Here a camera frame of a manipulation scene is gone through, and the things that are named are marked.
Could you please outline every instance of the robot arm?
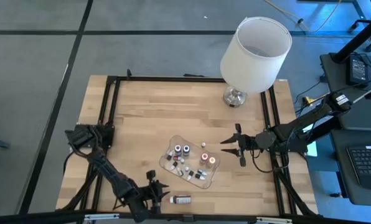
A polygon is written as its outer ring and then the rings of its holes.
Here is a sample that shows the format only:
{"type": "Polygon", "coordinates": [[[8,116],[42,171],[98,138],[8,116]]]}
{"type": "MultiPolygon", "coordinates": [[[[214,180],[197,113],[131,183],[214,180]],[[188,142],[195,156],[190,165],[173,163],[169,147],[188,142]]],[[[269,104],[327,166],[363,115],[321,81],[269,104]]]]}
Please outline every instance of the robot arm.
{"type": "Polygon", "coordinates": [[[106,158],[106,155],[101,148],[101,134],[95,126],[86,126],[74,131],[66,131],[65,134],[69,140],[74,153],[84,157],[87,161],[94,165],[99,173],[101,173],[111,184],[113,193],[119,200],[122,206],[129,206],[130,212],[135,222],[139,223],[149,217],[150,213],[160,213],[160,203],[162,198],[169,192],[163,193],[162,188],[168,185],[161,184],[158,180],[153,180],[155,171],[147,172],[149,185],[138,187],[137,184],[126,175],[118,172],[113,164],[106,158]],[[95,141],[92,152],[85,154],[80,151],[80,148],[90,142],[95,141]],[[151,210],[145,206],[144,201],[152,200],[153,205],[151,210]]]}
{"type": "Polygon", "coordinates": [[[288,124],[280,124],[270,129],[265,129],[256,136],[242,134],[240,124],[235,125],[237,133],[221,144],[238,142],[238,149],[222,149],[240,157],[241,166],[246,166],[244,151],[272,149],[275,152],[304,152],[306,145],[313,142],[309,134],[303,133],[303,128],[315,123],[321,118],[331,115],[340,116],[348,112],[352,103],[341,93],[334,92],[326,95],[313,110],[296,118],[288,124]]]}

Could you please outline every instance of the power adapter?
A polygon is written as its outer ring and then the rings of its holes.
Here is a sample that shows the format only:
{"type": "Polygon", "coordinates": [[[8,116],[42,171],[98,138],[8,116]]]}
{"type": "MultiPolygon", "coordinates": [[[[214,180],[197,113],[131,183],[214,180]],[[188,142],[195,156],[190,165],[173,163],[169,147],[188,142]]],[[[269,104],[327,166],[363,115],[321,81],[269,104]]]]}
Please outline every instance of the power adapter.
{"type": "Polygon", "coordinates": [[[359,88],[367,87],[367,65],[359,55],[350,55],[347,61],[346,84],[359,85],[359,88]]]}

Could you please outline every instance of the clear plastic tray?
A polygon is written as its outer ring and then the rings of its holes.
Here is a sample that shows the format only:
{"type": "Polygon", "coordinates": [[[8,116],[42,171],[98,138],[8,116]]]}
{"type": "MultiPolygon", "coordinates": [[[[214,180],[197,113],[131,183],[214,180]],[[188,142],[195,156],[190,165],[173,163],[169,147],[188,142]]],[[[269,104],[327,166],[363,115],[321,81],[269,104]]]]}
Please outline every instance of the clear plastic tray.
{"type": "Polygon", "coordinates": [[[217,170],[217,167],[218,167],[219,164],[220,164],[220,158],[219,158],[218,154],[206,151],[205,149],[202,149],[202,148],[192,144],[191,142],[186,141],[185,139],[183,139],[180,136],[173,136],[172,137],[172,139],[169,141],[169,147],[167,148],[167,150],[165,151],[165,153],[162,155],[162,157],[159,160],[159,165],[163,169],[165,169],[165,170],[169,171],[170,173],[174,174],[176,177],[182,178],[184,181],[192,183],[195,186],[198,186],[202,189],[207,189],[207,188],[210,187],[210,185],[212,183],[212,178],[213,178],[213,176],[215,174],[215,171],[217,170]],[[171,170],[171,167],[172,167],[173,163],[175,162],[175,160],[174,160],[174,156],[175,156],[174,148],[175,148],[176,145],[180,145],[181,148],[183,148],[184,146],[189,146],[190,147],[190,153],[189,153],[188,156],[181,155],[181,157],[184,159],[184,163],[182,164],[180,161],[176,161],[177,162],[177,167],[175,169],[171,170]],[[167,156],[171,152],[173,153],[173,156],[172,156],[171,160],[169,161],[169,160],[167,160],[167,156]],[[211,167],[209,167],[207,165],[208,161],[205,164],[200,163],[200,157],[203,153],[208,154],[209,158],[214,157],[216,159],[215,163],[211,167]],[[190,181],[187,180],[187,177],[189,176],[189,171],[188,172],[185,171],[185,169],[184,169],[185,166],[188,166],[190,168],[190,170],[192,170],[194,172],[194,175],[192,176],[190,181]],[[183,173],[184,173],[183,176],[179,176],[178,170],[177,170],[178,167],[181,169],[181,171],[183,171],[183,173]],[[200,180],[200,179],[195,178],[195,175],[198,174],[198,172],[197,172],[198,169],[201,169],[201,170],[203,170],[207,173],[207,175],[204,176],[205,180],[200,180]]]}

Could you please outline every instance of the desk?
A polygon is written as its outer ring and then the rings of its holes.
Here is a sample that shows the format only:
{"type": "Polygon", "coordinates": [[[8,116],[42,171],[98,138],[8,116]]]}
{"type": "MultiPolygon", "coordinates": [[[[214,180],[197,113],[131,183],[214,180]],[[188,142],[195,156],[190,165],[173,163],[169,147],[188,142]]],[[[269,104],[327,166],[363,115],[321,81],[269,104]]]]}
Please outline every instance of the desk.
{"type": "MultiPolygon", "coordinates": [[[[347,87],[345,84],[346,64],[337,64],[333,62],[330,55],[321,55],[320,59],[330,90],[336,91],[347,87]]],[[[371,79],[371,69],[368,69],[368,71],[369,79],[371,79]]],[[[365,92],[356,88],[348,88],[342,90],[342,93],[345,94],[349,100],[353,101],[365,92]]],[[[352,203],[358,205],[371,205],[371,190],[362,188],[357,182],[353,167],[346,152],[347,146],[371,145],[371,131],[368,131],[371,130],[371,100],[366,100],[364,98],[356,102],[349,113],[342,115],[338,120],[342,129],[350,130],[331,131],[331,138],[342,177],[341,180],[339,180],[340,184],[343,185],[344,182],[347,196],[352,203]]]]}
{"type": "MultiPolygon", "coordinates": [[[[348,85],[345,83],[347,65],[345,63],[338,64],[333,62],[331,56],[328,54],[321,55],[320,59],[325,76],[328,80],[329,89],[331,91],[336,91],[347,87],[348,85]]],[[[370,68],[368,68],[368,76],[369,80],[371,80],[370,68]]],[[[346,95],[350,101],[353,101],[363,95],[365,91],[356,88],[348,88],[342,90],[342,93],[346,95]]],[[[356,102],[347,114],[344,114],[339,118],[339,121],[340,125],[344,129],[371,131],[371,100],[363,98],[356,102]]]]}
{"type": "MultiPolygon", "coordinates": [[[[90,77],[79,122],[95,124],[100,112],[101,100],[107,76],[90,77]]],[[[223,102],[226,83],[199,82],[142,82],[122,81],[116,106],[116,126],[108,159],[120,171],[132,178],[139,186],[147,184],[146,172],[154,169],[156,178],[169,185],[171,191],[162,202],[162,213],[193,213],[201,215],[279,215],[276,203],[273,174],[256,170],[247,155],[247,166],[240,167],[234,155],[221,152],[231,146],[220,145],[235,132],[240,123],[245,134],[255,135],[265,127],[260,94],[250,95],[239,108],[230,108],[223,102]],[[174,135],[200,145],[206,142],[206,150],[218,153],[220,165],[214,181],[208,189],[200,189],[170,174],[158,164],[174,135]],[[192,203],[173,205],[166,200],[173,195],[191,195],[192,203]]],[[[275,82],[279,116],[282,123],[295,118],[286,80],[275,82]]],[[[264,170],[271,169],[267,152],[256,161],[264,170]]],[[[306,161],[296,153],[289,154],[289,171],[294,188],[309,208],[317,212],[306,161]]],[[[68,160],[63,177],[57,208],[65,206],[83,184],[87,161],[78,156],[68,160]]],[[[94,186],[90,189],[87,207],[90,208],[94,186]]],[[[289,212],[285,188],[282,189],[284,207],[289,212]]],[[[99,211],[111,211],[115,197],[111,185],[103,180],[99,211]]],[[[128,212],[128,208],[118,208],[128,212]]]]}
{"type": "Polygon", "coordinates": [[[333,130],[331,136],[350,201],[356,205],[371,205],[371,190],[359,185],[346,151],[348,146],[371,145],[371,131],[333,130]]]}

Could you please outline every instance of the small jar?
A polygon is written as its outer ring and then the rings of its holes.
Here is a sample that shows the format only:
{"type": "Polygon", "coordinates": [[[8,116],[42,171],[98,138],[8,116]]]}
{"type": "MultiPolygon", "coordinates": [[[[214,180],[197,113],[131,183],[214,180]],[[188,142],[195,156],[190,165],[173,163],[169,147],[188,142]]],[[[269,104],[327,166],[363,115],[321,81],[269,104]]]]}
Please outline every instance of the small jar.
{"type": "Polygon", "coordinates": [[[183,156],[187,157],[190,154],[190,146],[183,147],[183,156]]]}
{"type": "Polygon", "coordinates": [[[205,165],[206,162],[208,161],[208,158],[209,158],[208,154],[203,153],[202,155],[200,155],[200,161],[199,161],[199,163],[201,165],[205,165]]]}
{"type": "Polygon", "coordinates": [[[181,156],[181,146],[180,145],[174,146],[174,154],[177,155],[177,156],[181,156]]]}
{"type": "Polygon", "coordinates": [[[208,162],[206,163],[206,166],[211,168],[215,165],[216,159],[214,157],[209,158],[208,162]]]}

